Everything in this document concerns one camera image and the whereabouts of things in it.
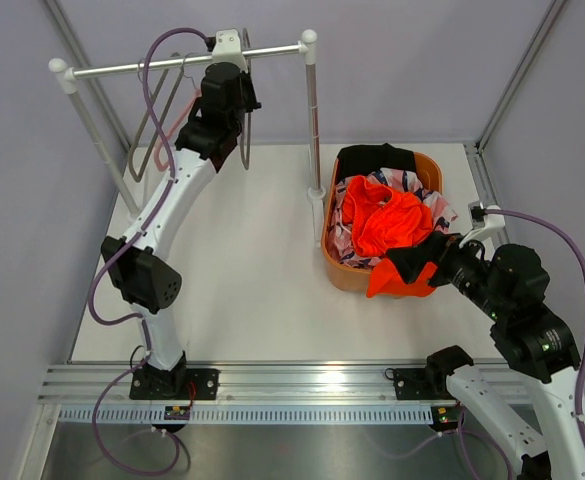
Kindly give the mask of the pink patterned shorts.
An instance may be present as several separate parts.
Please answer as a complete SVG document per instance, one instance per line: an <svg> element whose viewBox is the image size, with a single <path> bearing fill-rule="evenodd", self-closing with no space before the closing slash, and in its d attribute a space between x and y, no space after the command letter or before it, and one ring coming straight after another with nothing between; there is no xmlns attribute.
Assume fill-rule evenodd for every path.
<svg viewBox="0 0 585 480"><path fill-rule="evenodd" d="M351 242L351 226L344 223L341 218L341 207L346 188L353 177L355 176L347 177L337 183L336 205L328 230L329 246L333 250L332 255L340 264L352 268L372 270L380 262L380 259L378 257L360 257L355 253ZM457 219L456 212L443 195L437 191L426 189L414 172L381 168L364 177L374 183L384 184L400 192L411 192L416 195L423 204L429 207L434 231L448 232L451 225Z"/></svg>

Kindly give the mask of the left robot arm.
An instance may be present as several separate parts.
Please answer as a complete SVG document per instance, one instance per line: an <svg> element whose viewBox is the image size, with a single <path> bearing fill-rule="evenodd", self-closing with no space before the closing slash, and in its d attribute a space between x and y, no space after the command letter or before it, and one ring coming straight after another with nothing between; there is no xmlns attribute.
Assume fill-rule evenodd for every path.
<svg viewBox="0 0 585 480"><path fill-rule="evenodd" d="M110 280L138 320L146 351L133 373L133 400L216 397L217 370L187 366L173 308L182 277L168 257L196 198L237 147L246 115L260 106L248 72L228 62L208 66L200 96L170 145L173 161L157 190L120 238L102 242Z"/></svg>

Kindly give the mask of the brown clothes hanger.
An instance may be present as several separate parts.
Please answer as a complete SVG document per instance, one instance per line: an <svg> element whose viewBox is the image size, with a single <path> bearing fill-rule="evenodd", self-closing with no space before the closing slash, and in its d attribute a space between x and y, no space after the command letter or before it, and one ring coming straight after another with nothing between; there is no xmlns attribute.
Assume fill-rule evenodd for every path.
<svg viewBox="0 0 585 480"><path fill-rule="evenodd" d="M245 48L251 46L249 37L249 31L246 27L242 29L242 45ZM241 162L245 171L249 170L250 167L250 152L251 152L251 132L252 132L252 114L247 113L244 119L243 132L240 137L240 155Z"/></svg>

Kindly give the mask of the pink clothes hanger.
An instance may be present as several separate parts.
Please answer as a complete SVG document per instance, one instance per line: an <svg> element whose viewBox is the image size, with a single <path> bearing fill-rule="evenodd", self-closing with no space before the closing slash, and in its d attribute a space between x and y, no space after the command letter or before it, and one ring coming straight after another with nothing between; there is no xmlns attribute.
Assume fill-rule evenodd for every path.
<svg viewBox="0 0 585 480"><path fill-rule="evenodd" d="M168 130L168 133L166 134L166 138L168 140L173 139L175 137L177 131L179 130L179 128L185 124L186 118L188 117L189 113L191 112L191 110L194 106L195 101L200 97L200 95L201 95L201 91L199 89L196 89L194 95L192 96L192 98L190 99L190 101L188 102L188 104L186 105L184 110L180 113L180 115L174 121L173 125ZM161 152L164 150L168 150L168 148L165 147L162 142L157 140L155 142L153 149L152 149L152 159L153 159L154 166L158 172L164 172L169 167L168 160L167 159L163 160L161 158Z"/></svg>

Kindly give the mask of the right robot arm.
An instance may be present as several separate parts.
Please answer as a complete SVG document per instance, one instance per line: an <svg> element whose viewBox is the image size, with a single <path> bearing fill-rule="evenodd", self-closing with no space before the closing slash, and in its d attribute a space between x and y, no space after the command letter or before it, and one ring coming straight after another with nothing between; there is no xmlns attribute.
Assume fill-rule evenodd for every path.
<svg viewBox="0 0 585 480"><path fill-rule="evenodd" d="M503 455L511 479L585 479L585 400L577 390L585 368L568 325L544 303L549 275L537 253L505 244L489 260L483 246L432 233L421 244L390 249L401 279L415 282L427 266L433 286L452 285L491 321L490 337L518 374L539 426L526 423L454 345L426 359L425 385L450 395L481 424Z"/></svg>

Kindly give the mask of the orange shorts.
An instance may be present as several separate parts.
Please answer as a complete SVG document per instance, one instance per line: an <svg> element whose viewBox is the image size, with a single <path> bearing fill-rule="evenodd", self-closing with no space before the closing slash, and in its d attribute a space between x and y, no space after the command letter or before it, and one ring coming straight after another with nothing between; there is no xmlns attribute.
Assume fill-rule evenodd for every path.
<svg viewBox="0 0 585 480"><path fill-rule="evenodd" d="M355 176L346 188L341 218L351 226L355 253L380 259L369 277L368 298L380 294L427 297L435 291L427 285L434 273L432 266L427 266L415 282L408 284L387 258L389 250L417 246L434 231L431 211L416 195Z"/></svg>

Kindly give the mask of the black shorts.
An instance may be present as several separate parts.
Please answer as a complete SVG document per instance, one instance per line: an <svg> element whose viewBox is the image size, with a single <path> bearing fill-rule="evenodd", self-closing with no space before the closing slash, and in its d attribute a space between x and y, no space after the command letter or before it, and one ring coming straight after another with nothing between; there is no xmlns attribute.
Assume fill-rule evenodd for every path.
<svg viewBox="0 0 585 480"><path fill-rule="evenodd" d="M367 176L381 168L416 171L414 152L388 143L347 146L339 151L337 159L339 180L356 175Z"/></svg>

